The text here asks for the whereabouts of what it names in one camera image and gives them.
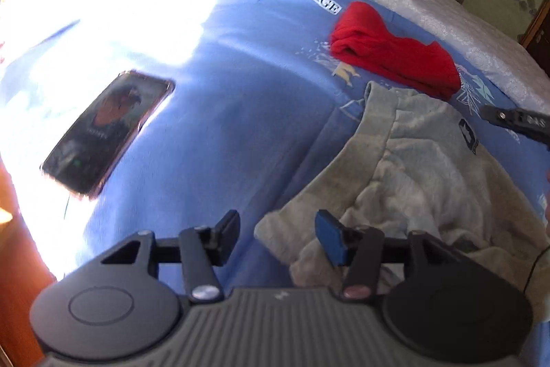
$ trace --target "bed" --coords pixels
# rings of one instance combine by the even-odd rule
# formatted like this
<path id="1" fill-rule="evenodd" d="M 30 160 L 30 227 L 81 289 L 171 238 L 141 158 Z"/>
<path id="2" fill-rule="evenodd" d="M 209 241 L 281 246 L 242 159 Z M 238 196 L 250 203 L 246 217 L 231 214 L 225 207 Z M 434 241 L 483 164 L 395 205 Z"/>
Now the bed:
<path id="1" fill-rule="evenodd" d="M 241 237 L 218 270 L 222 285 L 291 285 L 288 268 L 254 239 L 255 224 L 343 148 L 361 119 L 369 81 L 398 86 L 362 69 L 337 69 L 328 36 L 338 19 L 334 12 L 352 1 L 164 0 L 139 14 L 139 3 L 131 2 L 130 8 L 81 18 L 68 14 L 64 27 L 15 59 L 0 79 L 0 123 L 10 130 L 0 141 L 2 158 L 54 274 L 61 277 L 133 232 L 173 237 L 184 228 L 211 226 L 236 209 Z M 449 51 L 462 81 L 450 104 L 544 220 L 546 148 L 479 117 L 483 104 L 549 111 L 550 80 L 542 70 L 489 26 L 483 27 L 496 38 L 487 39 L 483 52 L 470 53 L 456 45 L 467 45 L 456 31 L 467 24 L 449 25 L 438 36 L 436 22 L 419 25 L 395 12 L 405 1 L 394 11 L 362 1 L 393 34 L 436 39 Z M 512 61 L 488 56 L 495 42 L 515 46 L 505 50 Z M 509 69 L 523 60 L 528 63 L 520 70 Z M 171 78 L 176 90 L 129 147 L 99 199 L 78 202 L 43 180 L 38 167 L 95 96 L 129 68 Z M 160 277 L 182 291 L 178 267 L 163 267 Z M 526 344 L 530 365 L 550 362 L 548 332 L 548 324 L 537 327 Z"/>

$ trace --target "blue bedsheet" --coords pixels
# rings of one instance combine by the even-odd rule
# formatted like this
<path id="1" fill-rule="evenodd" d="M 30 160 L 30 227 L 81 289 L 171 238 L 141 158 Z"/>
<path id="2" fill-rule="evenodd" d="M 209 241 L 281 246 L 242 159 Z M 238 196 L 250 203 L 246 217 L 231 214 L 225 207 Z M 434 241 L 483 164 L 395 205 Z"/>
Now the blue bedsheet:
<path id="1" fill-rule="evenodd" d="M 213 225 L 236 209 L 241 237 L 227 266 L 218 270 L 224 287 L 289 286 L 287 268 L 254 239 L 255 224 L 296 195 L 342 149 L 361 118 L 367 82 L 397 86 L 360 68 L 356 74 L 335 72 L 338 61 L 330 57 L 327 41 L 340 11 L 352 1 L 216 0 L 182 64 L 130 49 L 107 30 L 109 39 L 102 39 L 97 22 L 86 20 L 11 64 L 0 82 L 0 107 L 18 114 L 18 124 L 10 126 L 25 128 L 13 133 L 21 141 L 2 143 L 12 171 L 17 158 L 37 169 L 53 146 L 53 138 L 44 139 L 44 133 L 57 139 L 98 89 L 128 68 L 128 61 L 176 83 L 86 217 L 78 253 L 63 256 L 75 256 L 81 264 L 137 230 L 172 237 L 190 226 Z M 395 35 L 433 41 L 417 25 L 363 1 L 377 9 Z M 550 168 L 546 148 L 483 122 L 478 115 L 482 104 L 515 105 L 465 58 L 441 44 L 463 80 L 450 103 L 542 219 Z M 17 189 L 25 188 L 21 176 L 14 179 Z M 81 219 L 81 207 L 72 200 L 64 209 L 60 213 L 66 222 L 79 213 Z M 31 231 L 33 219 L 27 219 Z M 166 267 L 161 279 L 182 290 L 179 273 L 177 267 Z M 548 343 L 547 334 L 542 339 Z"/>

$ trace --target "logo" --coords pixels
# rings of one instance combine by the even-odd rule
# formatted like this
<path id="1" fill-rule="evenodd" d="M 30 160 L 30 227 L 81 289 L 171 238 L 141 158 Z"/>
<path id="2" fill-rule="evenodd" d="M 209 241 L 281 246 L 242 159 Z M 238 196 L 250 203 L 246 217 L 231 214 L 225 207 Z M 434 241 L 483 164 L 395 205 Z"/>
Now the logo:
<path id="1" fill-rule="evenodd" d="M 476 139 L 476 135 L 474 134 L 473 129 L 470 128 L 470 126 L 464 119 L 461 119 L 460 122 L 458 122 L 458 127 L 462 132 L 464 140 L 466 140 L 466 145 L 468 146 L 470 151 L 475 154 L 476 148 L 479 145 L 479 140 Z"/>
<path id="2" fill-rule="evenodd" d="M 331 14 L 339 14 L 342 7 L 334 0 L 314 0 L 318 5 L 323 7 Z"/>
<path id="3" fill-rule="evenodd" d="M 533 117 L 532 115 L 526 114 L 527 123 L 530 125 L 538 126 L 539 128 L 546 128 L 546 122 L 544 119 Z"/>
<path id="4" fill-rule="evenodd" d="M 281 291 L 278 294 L 274 294 L 273 297 L 275 297 L 277 300 L 284 300 L 287 297 L 290 297 L 290 294 L 286 291 Z"/>

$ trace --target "circular pad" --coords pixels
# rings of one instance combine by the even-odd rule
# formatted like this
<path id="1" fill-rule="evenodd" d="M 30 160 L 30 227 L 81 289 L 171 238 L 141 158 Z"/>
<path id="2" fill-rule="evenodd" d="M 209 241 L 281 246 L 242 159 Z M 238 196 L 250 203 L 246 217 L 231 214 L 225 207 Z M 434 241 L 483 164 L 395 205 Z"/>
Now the circular pad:
<path id="1" fill-rule="evenodd" d="M 382 314 L 407 346 L 451 363 L 517 354 L 532 322 L 519 290 L 466 263 L 424 268 L 389 292 Z"/>
<path id="2" fill-rule="evenodd" d="M 163 340 L 179 316 L 168 286 L 127 266 L 75 271 L 45 289 L 30 313 L 45 351 L 86 362 L 141 353 Z"/>

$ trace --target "gray ribbed plate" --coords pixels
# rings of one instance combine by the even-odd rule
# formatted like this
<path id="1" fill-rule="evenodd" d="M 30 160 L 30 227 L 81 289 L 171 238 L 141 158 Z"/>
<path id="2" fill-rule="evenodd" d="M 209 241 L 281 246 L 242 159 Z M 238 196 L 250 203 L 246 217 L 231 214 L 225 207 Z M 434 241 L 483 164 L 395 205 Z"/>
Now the gray ribbed plate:
<path id="1" fill-rule="evenodd" d="M 41 367 L 79 365 L 49 356 Z M 369 306 L 345 304 L 326 288 L 236 289 L 191 309 L 159 347 L 118 367 L 449 366 L 394 339 Z M 506 358 L 483 367 L 520 367 Z"/>

